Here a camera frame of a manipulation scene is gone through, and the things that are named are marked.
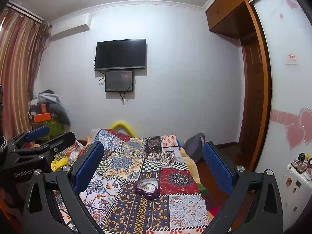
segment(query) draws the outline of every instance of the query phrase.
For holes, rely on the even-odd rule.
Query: blue gripper pad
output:
[[[43,126],[41,128],[38,128],[34,131],[31,131],[26,136],[26,141],[31,143],[35,140],[39,140],[40,138],[48,135],[50,133],[50,128],[48,126]]]
[[[73,188],[76,194],[87,189],[96,169],[98,168],[104,155],[104,146],[98,143],[92,150],[89,157],[82,164],[75,177],[75,186]]]
[[[232,175],[229,173],[224,163],[208,143],[204,144],[202,153],[221,191],[228,195],[232,194],[234,190],[232,185]]]

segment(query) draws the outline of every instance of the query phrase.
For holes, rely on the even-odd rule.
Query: screw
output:
[[[272,172],[272,170],[267,169],[267,170],[266,170],[266,174],[268,174],[268,175],[272,176],[272,175],[273,175],[273,172]]]
[[[238,170],[239,172],[242,173],[245,170],[245,167],[242,165],[238,165],[238,166],[236,166],[236,170]]]
[[[40,169],[37,169],[37,170],[34,171],[34,174],[35,174],[35,175],[39,175],[40,173],[41,173],[41,170],[40,170]]]
[[[71,167],[69,165],[65,165],[62,170],[65,172],[68,172],[71,169]]]

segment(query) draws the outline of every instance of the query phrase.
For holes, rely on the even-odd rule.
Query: patchwork quilt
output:
[[[210,220],[205,200],[180,154],[175,135],[133,138],[109,129],[93,130],[105,148],[103,159],[80,198],[104,233],[199,234]],[[156,178],[160,196],[147,200],[134,182]],[[58,191],[66,225],[77,231]]]

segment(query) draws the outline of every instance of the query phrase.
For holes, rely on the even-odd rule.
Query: tv screen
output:
[[[107,71],[105,76],[106,92],[133,91],[133,70]]]
[[[94,70],[145,68],[145,55],[146,39],[98,42]]]

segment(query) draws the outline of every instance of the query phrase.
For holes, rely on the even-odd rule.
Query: striped curtain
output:
[[[31,130],[27,103],[32,99],[48,22],[42,24],[5,8],[0,15],[0,84],[4,92],[3,132],[9,140]]]

